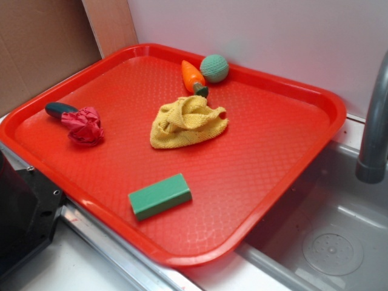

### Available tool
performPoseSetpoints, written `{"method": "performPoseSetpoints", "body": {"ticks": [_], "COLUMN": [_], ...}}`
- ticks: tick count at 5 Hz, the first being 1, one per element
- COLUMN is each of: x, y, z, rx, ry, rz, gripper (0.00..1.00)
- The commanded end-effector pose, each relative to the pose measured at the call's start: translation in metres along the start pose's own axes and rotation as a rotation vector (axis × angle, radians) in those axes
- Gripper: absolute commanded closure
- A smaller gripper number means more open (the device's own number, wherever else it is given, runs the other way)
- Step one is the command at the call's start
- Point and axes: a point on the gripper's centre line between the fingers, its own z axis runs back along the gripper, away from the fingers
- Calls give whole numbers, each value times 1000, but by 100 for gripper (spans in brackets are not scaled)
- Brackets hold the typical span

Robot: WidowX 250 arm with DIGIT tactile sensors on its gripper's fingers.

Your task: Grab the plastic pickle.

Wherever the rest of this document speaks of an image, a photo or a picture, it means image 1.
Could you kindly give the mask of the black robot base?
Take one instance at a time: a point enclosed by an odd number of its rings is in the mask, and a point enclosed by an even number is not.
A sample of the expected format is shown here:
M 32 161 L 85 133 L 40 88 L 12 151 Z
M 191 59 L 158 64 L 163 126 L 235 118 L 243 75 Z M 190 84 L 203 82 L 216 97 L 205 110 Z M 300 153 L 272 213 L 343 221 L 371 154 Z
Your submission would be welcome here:
M 64 194 L 39 170 L 15 170 L 1 154 L 1 279 L 53 241 Z

